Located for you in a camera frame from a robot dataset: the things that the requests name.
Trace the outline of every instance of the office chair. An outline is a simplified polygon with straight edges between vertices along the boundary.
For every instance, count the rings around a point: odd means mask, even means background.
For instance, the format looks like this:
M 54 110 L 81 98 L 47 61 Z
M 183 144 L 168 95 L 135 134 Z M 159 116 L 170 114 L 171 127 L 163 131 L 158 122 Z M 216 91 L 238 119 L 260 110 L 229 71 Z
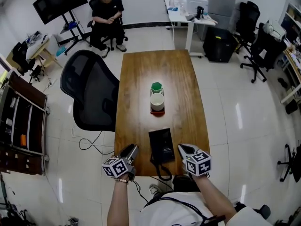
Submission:
M 79 128 L 115 131 L 119 80 L 99 55 L 76 52 L 63 69 L 60 87 L 74 99 L 73 117 Z
M 246 206 L 241 202 L 237 202 L 236 206 L 234 207 L 236 212 L 241 211 Z M 253 209 L 256 213 L 259 213 L 265 220 L 269 218 L 271 215 L 271 209 L 267 205 L 263 205 L 260 209 Z
M 240 18 L 236 23 L 236 32 L 240 34 L 237 37 L 240 47 L 236 50 L 236 53 L 239 54 L 239 50 L 242 47 L 245 47 L 246 50 L 250 53 L 248 43 L 253 43 L 255 40 L 255 29 L 257 20 L 260 16 L 260 11 L 258 6 L 255 3 L 248 1 L 247 3 L 240 3 Z
M 32 79 L 35 79 L 35 81 L 40 81 L 38 76 L 40 74 L 42 74 L 44 76 L 44 72 L 42 71 L 42 67 L 39 66 L 39 65 L 33 70 L 33 67 L 35 65 L 35 59 L 30 60 L 29 63 L 27 62 L 27 60 L 26 60 L 27 49 L 28 49 L 28 47 L 27 47 L 26 42 L 23 42 L 22 44 L 17 43 L 17 45 L 12 50 L 12 52 L 13 52 L 13 58 L 12 59 L 17 64 L 20 65 L 21 69 L 18 68 L 18 71 L 23 76 L 28 71 L 32 72 L 32 73 L 30 73 L 31 78 L 29 80 L 29 83 L 32 84 Z
M 251 45 L 250 54 L 251 56 L 244 56 L 248 58 L 251 64 L 242 63 L 240 68 L 243 66 L 248 66 L 254 69 L 254 79 L 251 83 L 256 81 L 257 72 L 259 72 L 263 77 L 263 82 L 267 80 L 260 68 L 265 67 L 267 72 L 274 68 L 274 62 L 276 58 L 286 49 L 286 44 L 284 41 L 278 42 L 271 35 L 265 33 L 263 30 L 263 23 L 259 24 L 259 30 L 255 42 Z M 260 56 L 263 50 L 267 53 L 264 58 Z
M 90 7 L 91 7 L 92 10 L 94 9 L 95 5 L 98 2 L 99 2 L 99 0 L 91 0 L 89 2 L 89 5 L 90 5 Z M 119 23 L 122 25 L 123 24 L 122 15 L 118 18 L 118 20 L 119 20 Z M 93 20 L 88 23 L 87 27 L 93 29 Z M 105 43 L 106 41 L 110 40 L 110 42 L 111 42 L 111 50 L 113 51 L 115 49 L 115 48 L 113 48 L 113 39 L 114 39 L 114 37 L 107 36 L 104 40 L 101 41 L 101 43 Z
M 278 161 L 277 165 L 287 165 L 287 169 L 285 172 L 284 178 L 280 179 L 280 182 L 284 182 L 286 179 L 288 173 L 293 174 L 293 178 L 295 179 L 296 183 L 301 178 L 301 146 L 298 146 L 296 148 L 297 152 L 295 152 L 295 148 L 293 149 L 293 152 L 291 153 L 290 146 L 288 144 L 285 145 L 285 148 L 288 151 L 288 162 L 281 162 Z

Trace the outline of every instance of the tile floor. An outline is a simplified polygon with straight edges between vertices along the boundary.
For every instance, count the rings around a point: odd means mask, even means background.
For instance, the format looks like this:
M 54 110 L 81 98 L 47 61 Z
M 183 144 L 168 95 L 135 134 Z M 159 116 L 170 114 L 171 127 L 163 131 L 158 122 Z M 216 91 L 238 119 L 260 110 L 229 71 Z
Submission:
M 175 31 L 175 48 L 185 45 L 185 30 Z M 129 41 L 127 52 L 173 49 L 172 31 L 164 27 L 138 28 L 126 31 Z M 79 49 L 90 49 L 78 44 L 68 54 L 58 59 L 62 65 Z M 192 50 L 202 49 L 198 38 L 193 40 Z M 109 53 L 105 62 L 120 78 L 123 53 Z M 300 112 L 285 113 L 280 104 L 283 89 L 277 82 L 284 76 L 280 68 L 267 73 L 268 81 L 250 82 L 253 71 L 240 69 L 243 53 L 233 55 L 228 64 L 211 63 L 206 58 L 191 58 L 204 105 L 208 128 L 213 170 L 212 182 L 233 202 L 271 208 L 268 219 L 287 218 L 301 204 L 300 182 L 292 176 L 280 183 L 283 167 L 277 166 L 284 159 L 284 145 L 296 147 L 300 137 Z M 105 226 L 114 181 L 106 177 L 101 164 L 108 156 L 102 156 L 95 148 L 79 149 L 79 140 L 94 140 L 99 132 L 83 131 L 76 127 L 72 116 L 73 100 L 59 88 L 62 70 L 55 65 L 47 68 L 53 86 L 45 90 L 51 114 L 47 121 L 47 152 L 50 156 L 46 177 L 29 176 L 12 172 L 4 174 L 9 200 L 20 210 L 27 209 L 38 225 L 65 225 L 68 217 L 79 218 L 80 226 Z M 45 77 L 33 84 L 43 91 L 48 85 Z M 104 132 L 95 143 L 104 153 L 113 151 L 114 133 Z M 137 177 L 141 193 L 150 199 L 148 187 L 158 181 Z M 130 184 L 130 225 L 145 204 L 136 187 Z

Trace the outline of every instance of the hand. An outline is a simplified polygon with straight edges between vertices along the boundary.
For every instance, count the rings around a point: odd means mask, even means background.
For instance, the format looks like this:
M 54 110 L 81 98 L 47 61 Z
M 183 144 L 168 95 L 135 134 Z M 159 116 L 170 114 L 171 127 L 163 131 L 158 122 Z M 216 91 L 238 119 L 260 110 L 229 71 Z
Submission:
M 126 180 L 126 181 L 129 181 L 130 179 L 128 178 L 128 174 L 123 174 L 119 177 L 120 179 L 123 179 L 123 180 Z

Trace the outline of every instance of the person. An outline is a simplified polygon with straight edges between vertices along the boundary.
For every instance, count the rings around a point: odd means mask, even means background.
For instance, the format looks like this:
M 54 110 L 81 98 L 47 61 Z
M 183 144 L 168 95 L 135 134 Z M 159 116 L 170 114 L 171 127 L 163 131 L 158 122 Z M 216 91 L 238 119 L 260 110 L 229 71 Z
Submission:
M 210 218 L 213 215 L 225 216 L 224 222 L 218 225 L 227 226 L 271 226 L 260 214 L 249 207 L 236 212 L 232 203 L 207 178 L 207 176 L 193 176 L 196 188 L 201 192 L 187 192 L 190 184 L 182 186 L 185 192 L 163 193 L 156 185 L 150 186 L 153 199 L 140 212 L 137 219 L 138 226 L 199 226 L 203 218 L 185 205 L 166 200 L 172 198 L 195 206 L 203 216 Z M 113 197 L 107 217 L 108 226 L 128 226 L 127 204 L 127 174 L 116 181 Z
M 116 48 L 122 52 L 127 50 L 122 45 L 125 34 L 119 21 L 122 11 L 124 11 L 122 0 L 99 0 L 94 6 L 92 18 L 95 24 L 90 43 L 102 51 L 102 58 L 106 58 L 111 50 L 110 47 L 101 42 L 102 37 L 113 36 L 116 38 Z

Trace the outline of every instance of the tv screen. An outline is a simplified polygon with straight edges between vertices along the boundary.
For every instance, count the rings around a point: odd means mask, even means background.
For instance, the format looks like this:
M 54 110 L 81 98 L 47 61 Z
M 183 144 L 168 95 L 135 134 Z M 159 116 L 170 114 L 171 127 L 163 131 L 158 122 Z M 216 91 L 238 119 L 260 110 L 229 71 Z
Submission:
M 87 0 L 37 0 L 33 6 L 44 24 L 60 15 L 88 3 Z

